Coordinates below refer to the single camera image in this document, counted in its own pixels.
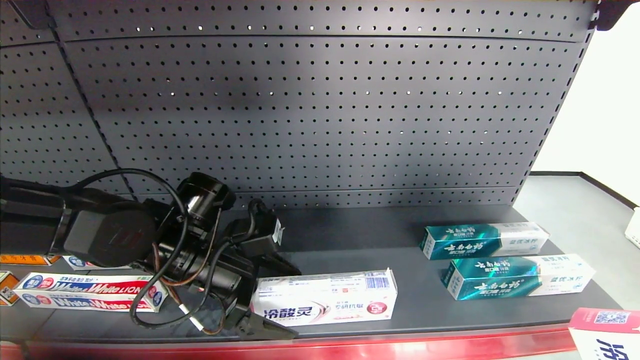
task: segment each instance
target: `white toothpaste box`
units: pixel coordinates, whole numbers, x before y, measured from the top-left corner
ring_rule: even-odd
[[[128,311],[151,275],[67,275],[32,272],[13,289],[30,307]],[[138,311],[158,312],[167,291],[160,283],[149,289]]]
[[[569,332],[582,360],[640,359],[640,311],[581,307]]]
[[[102,266],[97,266],[89,261],[82,260],[76,256],[63,256],[62,257],[67,264],[73,270],[116,270],[116,269],[130,269],[129,266],[119,266],[117,268],[103,268]]]
[[[284,326],[388,320],[396,304],[391,270],[265,277],[253,294],[253,312]]]

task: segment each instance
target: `barcode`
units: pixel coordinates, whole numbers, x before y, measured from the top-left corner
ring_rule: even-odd
[[[8,286],[5,286],[0,293],[2,294],[2,296],[4,296],[5,299],[10,300],[12,297],[15,296],[15,293],[11,290],[11,288],[9,288]]]
[[[386,277],[367,277],[367,289],[381,289],[389,287],[389,279]]]
[[[599,311],[593,323],[627,323],[628,311]]]

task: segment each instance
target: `toothpaste box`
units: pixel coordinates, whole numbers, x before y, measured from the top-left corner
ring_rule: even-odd
[[[89,261],[82,260],[75,256],[63,256],[62,257],[73,270],[116,270],[116,269],[130,269],[129,266],[120,266],[117,268],[103,268],[101,266],[94,265]]]
[[[578,255],[453,259],[442,282],[456,300],[579,293],[595,271]]]
[[[0,264],[7,265],[40,265],[51,266],[58,261],[60,256],[40,255],[0,255]]]
[[[534,222],[427,226],[420,249],[431,260],[540,252],[549,234]]]
[[[0,271],[0,306],[12,306],[18,301],[18,295],[13,292],[17,283],[18,278],[10,271]]]
[[[13,291],[31,307],[128,311],[151,275],[66,275],[30,273]],[[138,311],[158,312],[167,296],[162,284],[149,289]]]
[[[396,296],[389,269],[266,277],[258,280],[251,308],[284,326],[388,320]]]
[[[640,311],[581,307],[569,332],[583,360],[640,358]]]

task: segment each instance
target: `gray metal shelf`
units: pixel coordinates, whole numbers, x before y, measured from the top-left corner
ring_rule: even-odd
[[[444,206],[412,208],[320,209],[278,211],[286,227],[286,256],[304,274],[352,272],[389,267],[396,275],[398,298],[391,320],[298,327],[302,338],[464,331],[524,327],[567,322],[581,306],[619,308],[595,282],[579,294],[455,301],[439,280],[446,260],[430,261],[418,243],[426,224],[514,222],[525,220],[509,206]],[[542,254],[561,254],[547,242]],[[119,274],[126,270],[114,270]],[[194,296],[185,293],[186,302]],[[214,327],[220,315],[209,303],[206,325]],[[142,315],[161,322],[180,316],[167,302],[157,315]],[[56,311],[36,333],[41,341],[94,343],[189,343],[233,341],[224,332],[202,336],[190,323],[148,331],[135,326],[126,313]]]
[[[30,272],[70,273],[73,270],[60,259],[51,266],[0,265],[0,270],[10,271],[22,280]],[[78,271],[76,274],[87,274]],[[22,300],[10,307],[0,307],[0,339],[22,341],[33,338],[38,329],[53,315],[52,309],[32,309]]]

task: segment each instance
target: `perforated metal panel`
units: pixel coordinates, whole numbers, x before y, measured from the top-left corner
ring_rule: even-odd
[[[64,40],[184,35],[376,35],[581,41],[585,1],[52,1]]]
[[[51,3],[123,167],[242,206],[511,204],[595,2]],[[130,177],[138,194],[162,192]]]
[[[517,185],[578,48],[180,37],[68,54],[122,166],[174,182],[200,169],[263,192]]]
[[[55,43],[0,49],[0,83],[4,176],[65,186],[115,168]],[[121,177],[95,187],[128,193]]]
[[[52,41],[51,31],[29,29],[6,1],[0,1],[0,47]]]

